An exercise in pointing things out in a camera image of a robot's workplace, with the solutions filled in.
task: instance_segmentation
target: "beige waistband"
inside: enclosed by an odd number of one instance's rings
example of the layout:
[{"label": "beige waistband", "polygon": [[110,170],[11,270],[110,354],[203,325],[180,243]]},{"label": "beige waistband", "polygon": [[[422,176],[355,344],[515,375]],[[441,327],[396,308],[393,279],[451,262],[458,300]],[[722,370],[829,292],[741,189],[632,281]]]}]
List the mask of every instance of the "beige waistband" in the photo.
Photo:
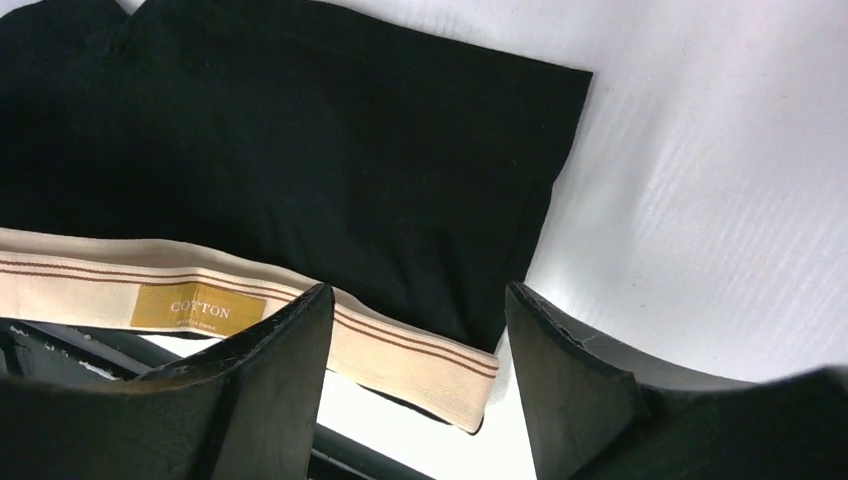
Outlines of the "beige waistband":
[{"label": "beige waistband", "polygon": [[[316,280],[169,240],[99,240],[0,228],[0,316],[224,338]],[[335,290],[327,368],[463,430],[482,421],[497,357],[405,325]]]}]

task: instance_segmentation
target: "brown stripe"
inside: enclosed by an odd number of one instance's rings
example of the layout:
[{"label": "brown stripe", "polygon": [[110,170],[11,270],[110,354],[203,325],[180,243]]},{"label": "brown stripe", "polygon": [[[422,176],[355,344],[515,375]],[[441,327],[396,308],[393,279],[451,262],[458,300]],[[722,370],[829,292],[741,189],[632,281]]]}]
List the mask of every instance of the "brown stripe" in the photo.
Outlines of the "brown stripe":
[{"label": "brown stripe", "polygon": [[[122,272],[104,272],[104,271],[85,269],[85,268],[80,268],[80,267],[71,267],[71,266],[65,266],[65,265],[38,264],[38,263],[28,263],[28,262],[9,262],[9,261],[5,261],[5,260],[0,260],[0,264],[30,266],[30,267],[50,267],[50,268],[56,268],[56,269],[77,270],[77,271],[82,271],[82,272],[87,272],[87,273],[99,273],[99,274],[105,274],[105,275],[126,275],[126,276],[132,276],[133,275],[133,274],[124,274]],[[209,287],[213,287],[213,288],[221,288],[223,290],[227,290],[227,291],[230,291],[230,292],[233,292],[233,293],[239,293],[239,294],[243,294],[243,295],[253,295],[253,296],[264,297],[264,298],[271,298],[271,299],[274,299],[274,300],[279,300],[279,301],[287,302],[287,303],[291,302],[292,300],[294,300],[296,298],[288,292],[280,291],[280,290],[274,290],[274,289],[270,289],[270,288],[265,288],[265,289],[280,293],[282,295],[285,295],[285,298],[280,298],[280,297],[268,295],[268,294],[245,292],[245,291],[242,291],[242,290],[225,288],[225,287],[221,287],[220,285],[213,285],[213,284],[209,284],[209,283],[205,283],[205,282],[198,282],[198,281],[183,281],[183,282],[170,282],[170,283],[138,282],[138,281],[132,281],[132,280],[99,279],[99,278],[91,278],[91,277],[81,277],[81,276],[77,276],[77,275],[63,275],[63,274],[59,274],[59,273],[22,272],[22,271],[6,270],[6,269],[0,269],[0,273],[8,273],[8,274],[13,274],[13,275],[27,275],[27,276],[35,276],[35,277],[65,278],[65,279],[69,279],[69,280],[82,280],[82,281],[96,282],[96,283],[118,283],[118,284],[128,284],[128,285],[178,286],[178,285],[187,285],[187,284],[190,284],[190,283],[196,283],[196,284],[205,285],[205,286],[209,286]],[[180,277],[184,278],[184,277],[190,277],[190,276],[197,276],[197,277],[207,278],[207,279],[210,279],[210,280],[220,281],[222,283],[236,284],[235,282],[229,282],[227,280],[222,280],[222,279],[218,279],[218,278],[215,278],[215,277],[210,277],[208,275],[202,275],[202,274],[180,274],[180,275],[167,275],[167,276],[166,275],[154,276],[154,275],[147,275],[147,274],[134,274],[134,275],[146,277],[146,278],[180,278]],[[250,285],[245,285],[245,284],[237,284],[237,285],[240,285],[240,286],[244,285],[247,288],[254,288]],[[462,355],[458,352],[455,352],[453,350],[442,347],[441,345],[433,345],[431,343],[422,342],[420,340],[408,338],[408,337],[405,337],[403,335],[398,335],[394,332],[385,331],[385,330],[382,330],[380,328],[374,327],[373,325],[369,325],[367,323],[361,322],[361,321],[356,320],[354,318],[350,318],[348,315],[345,315],[345,314],[343,314],[342,312],[339,312],[339,311],[336,311],[336,314],[338,316],[346,319],[346,320],[354,322],[354,323],[361,325],[363,327],[370,328],[372,330],[375,330],[375,331],[378,331],[378,332],[381,332],[381,333],[384,333],[384,334],[388,334],[388,335],[403,339],[403,340],[411,342],[411,343],[417,343],[417,344],[420,344],[420,345],[425,345],[425,346],[428,346],[428,347],[431,347],[431,348],[436,348],[436,349],[439,349],[439,350],[446,351],[448,353],[451,353],[453,355],[461,357],[465,360],[469,360],[469,361],[471,361],[475,364],[483,366],[487,369],[491,369],[492,371],[498,370],[497,367],[492,367],[491,365],[481,363],[481,362],[479,362],[479,361],[477,361],[473,358],[469,358],[469,357]],[[344,327],[346,327],[350,330],[353,330],[355,332],[361,333],[363,335],[366,335],[368,337],[380,340],[382,342],[385,342],[385,343],[388,343],[388,344],[391,344],[391,345],[395,345],[395,346],[403,348],[405,350],[410,350],[410,351],[414,351],[414,352],[418,352],[418,353],[423,353],[425,355],[430,355],[430,356],[433,356],[433,357],[436,357],[436,358],[441,358],[441,359],[446,360],[448,362],[451,362],[455,365],[458,365],[458,366],[460,366],[460,367],[462,367],[466,370],[469,370],[471,372],[482,375],[486,378],[495,378],[494,375],[490,375],[490,374],[485,373],[485,372],[480,372],[470,365],[466,365],[466,364],[459,362],[457,360],[451,359],[449,357],[445,357],[444,355],[440,355],[438,353],[430,352],[430,351],[427,351],[427,350],[418,349],[418,348],[411,347],[411,346],[408,346],[408,345],[403,345],[401,343],[394,342],[394,341],[389,340],[387,338],[383,338],[383,337],[380,337],[380,336],[377,336],[377,335],[374,335],[374,334],[371,334],[371,333],[364,332],[360,329],[352,327],[349,324],[346,324],[345,322],[339,321],[338,318],[336,319],[336,321],[338,323],[342,324]]]}]

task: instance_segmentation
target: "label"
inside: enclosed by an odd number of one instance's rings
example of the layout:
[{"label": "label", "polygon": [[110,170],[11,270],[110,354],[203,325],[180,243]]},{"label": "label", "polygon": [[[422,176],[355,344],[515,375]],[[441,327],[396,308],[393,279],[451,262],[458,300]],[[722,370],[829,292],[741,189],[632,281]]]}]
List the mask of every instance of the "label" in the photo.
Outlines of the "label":
[{"label": "label", "polygon": [[229,337],[258,323],[264,311],[265,300],[200,283],[142,285],[130,326]]}]

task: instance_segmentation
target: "black cloth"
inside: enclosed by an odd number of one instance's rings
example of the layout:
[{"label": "black cloth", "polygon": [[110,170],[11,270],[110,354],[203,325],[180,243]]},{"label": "black cloth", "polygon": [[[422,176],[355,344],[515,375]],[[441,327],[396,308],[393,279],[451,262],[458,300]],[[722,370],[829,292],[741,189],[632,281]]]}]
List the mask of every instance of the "black cloth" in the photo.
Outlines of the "black cloth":
[{"label": "black cloth", "polygon": [[205,245],[494,350],[591,74],[311,1],[74,2],[111,20],[0,50],[0,226]]}]

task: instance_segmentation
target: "white surface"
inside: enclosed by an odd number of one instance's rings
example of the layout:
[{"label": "white surface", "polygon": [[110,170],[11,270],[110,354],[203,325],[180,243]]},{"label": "white surface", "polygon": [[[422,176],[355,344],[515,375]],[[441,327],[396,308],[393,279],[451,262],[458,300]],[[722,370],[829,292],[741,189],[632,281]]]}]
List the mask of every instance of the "white surface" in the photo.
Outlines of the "white surface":
[{"label": "white surface", "polygon": [[[848,2],[337,1],[596,72],[528,276],[555,304],[715,374],[848,363]],[[476,437],[332,374],[319,421],[437,479],[532,478],[505,373]]]}]

